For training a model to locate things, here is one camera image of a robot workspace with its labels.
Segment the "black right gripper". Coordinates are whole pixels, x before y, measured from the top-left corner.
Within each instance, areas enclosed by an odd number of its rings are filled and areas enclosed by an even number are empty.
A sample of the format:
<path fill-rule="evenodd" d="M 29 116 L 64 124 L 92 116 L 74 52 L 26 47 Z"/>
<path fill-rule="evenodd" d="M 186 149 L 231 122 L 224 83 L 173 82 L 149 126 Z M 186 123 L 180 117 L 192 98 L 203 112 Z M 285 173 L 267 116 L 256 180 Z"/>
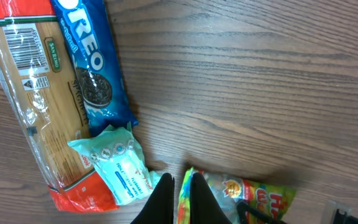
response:
<path fill-rule="evenodd" d="M 349 215 L 344 210 L 337 209 L 334 214 L 333 224 L 358 224 L 358 218 Z"/>

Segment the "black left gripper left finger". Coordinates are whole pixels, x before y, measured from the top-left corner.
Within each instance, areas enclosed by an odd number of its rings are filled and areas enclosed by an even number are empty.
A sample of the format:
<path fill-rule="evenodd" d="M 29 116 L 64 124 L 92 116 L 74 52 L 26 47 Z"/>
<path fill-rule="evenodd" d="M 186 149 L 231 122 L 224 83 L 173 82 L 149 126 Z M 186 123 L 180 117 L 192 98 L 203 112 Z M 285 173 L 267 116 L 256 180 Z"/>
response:
<path fill-rule="evenodd" d="M 164 173 L 131 224 L 173 224 L 175 179 Z"/>

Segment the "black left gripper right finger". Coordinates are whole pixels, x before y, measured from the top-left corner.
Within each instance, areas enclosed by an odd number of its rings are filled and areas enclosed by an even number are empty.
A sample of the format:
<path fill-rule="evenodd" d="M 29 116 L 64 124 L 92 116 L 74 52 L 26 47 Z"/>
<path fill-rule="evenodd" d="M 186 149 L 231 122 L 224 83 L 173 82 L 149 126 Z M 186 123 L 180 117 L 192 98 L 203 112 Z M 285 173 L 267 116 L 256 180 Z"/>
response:
<path fill-rule="evenodd" d="M 191 178 L 190 224 L 231 224 L 199 172 Z"/>

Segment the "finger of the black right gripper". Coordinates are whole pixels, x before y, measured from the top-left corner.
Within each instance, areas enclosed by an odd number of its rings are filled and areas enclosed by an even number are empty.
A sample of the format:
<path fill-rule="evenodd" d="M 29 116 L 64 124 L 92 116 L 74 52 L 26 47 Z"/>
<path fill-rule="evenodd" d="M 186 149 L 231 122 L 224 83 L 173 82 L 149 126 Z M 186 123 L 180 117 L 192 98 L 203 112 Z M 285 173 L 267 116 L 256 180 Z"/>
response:
<path fill-rule="evenodd" d="M 249 222 L 247 221 L 246 218 L 246 213 L 250 213 L 251 215 L 253 215 L 254 217 L 256 217 L 257 219 L 261 220 L 263 223 L 267 223 L 267 224 L 287 224 L 281 220 L 277 220 L 274 219 L 264 213 L 262 213 L 261 211 L 257 210 L 256 208 L 251 207 L 248 203 L 246 203 L 245 201 L 238 201 L 237 203 L 237 212 L 239 215 L 239 222 L 240 224 L 248 224 Z"/>

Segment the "green snack packet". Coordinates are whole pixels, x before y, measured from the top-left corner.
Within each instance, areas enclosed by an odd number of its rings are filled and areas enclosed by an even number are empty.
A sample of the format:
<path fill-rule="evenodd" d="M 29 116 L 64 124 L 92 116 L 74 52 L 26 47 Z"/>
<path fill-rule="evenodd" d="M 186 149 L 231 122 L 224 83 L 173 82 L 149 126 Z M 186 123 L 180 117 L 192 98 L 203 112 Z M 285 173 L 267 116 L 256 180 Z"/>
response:
<path fill-rule="evenodd" d="M 236 205 L 243 201 L 250 207 L 276 220 L 283 218 L 296 195 L 296 190 L 285 186 L 263 184 L 227 174 L 200 171 L 225 216 L 232 223 L 262 223 L 249 212 L 240 215 Z"/>

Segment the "teal snack packet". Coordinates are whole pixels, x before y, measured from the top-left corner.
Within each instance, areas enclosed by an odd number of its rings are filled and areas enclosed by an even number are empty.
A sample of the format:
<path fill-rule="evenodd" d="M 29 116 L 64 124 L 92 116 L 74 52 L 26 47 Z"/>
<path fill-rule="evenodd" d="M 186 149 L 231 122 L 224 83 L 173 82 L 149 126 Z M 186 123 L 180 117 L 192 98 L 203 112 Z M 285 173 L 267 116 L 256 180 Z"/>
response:
<path fill-rule="evenodd" d="M 131 123 L 120 128 L 109 125 L 96 137 L 67 144 L 90 159 L 117 205 L 148 197 L 160 180 L 159 174 L 146 168 L 142 147 L 132 133 Z"/>

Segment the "blue Oreo cookie pack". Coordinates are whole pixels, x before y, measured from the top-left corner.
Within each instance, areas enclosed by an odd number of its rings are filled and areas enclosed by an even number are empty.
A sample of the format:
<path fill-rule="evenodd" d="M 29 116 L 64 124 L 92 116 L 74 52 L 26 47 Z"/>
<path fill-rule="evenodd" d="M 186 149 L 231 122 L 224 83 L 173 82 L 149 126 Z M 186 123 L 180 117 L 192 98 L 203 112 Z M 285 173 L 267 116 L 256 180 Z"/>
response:
<path fill-rule="evenodd" d="M 52 0 L 81 88 L 93 136 L 107 126 L 138 125 L 124 80 L 103 0 Z"/>

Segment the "red snack packet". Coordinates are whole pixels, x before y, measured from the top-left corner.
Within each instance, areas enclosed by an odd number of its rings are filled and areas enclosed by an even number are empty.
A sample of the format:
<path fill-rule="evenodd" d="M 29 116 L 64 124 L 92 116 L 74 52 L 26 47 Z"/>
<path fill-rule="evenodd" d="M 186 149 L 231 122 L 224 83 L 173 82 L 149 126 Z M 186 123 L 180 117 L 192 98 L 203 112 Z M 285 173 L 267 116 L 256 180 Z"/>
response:
<path fill-rule="evenodd" d="M 0 84 L 66 212 L 117 209 L 91 161 L 68 142 L 90 136 L 80 85 L 49 1 L 0 0 Z"/>

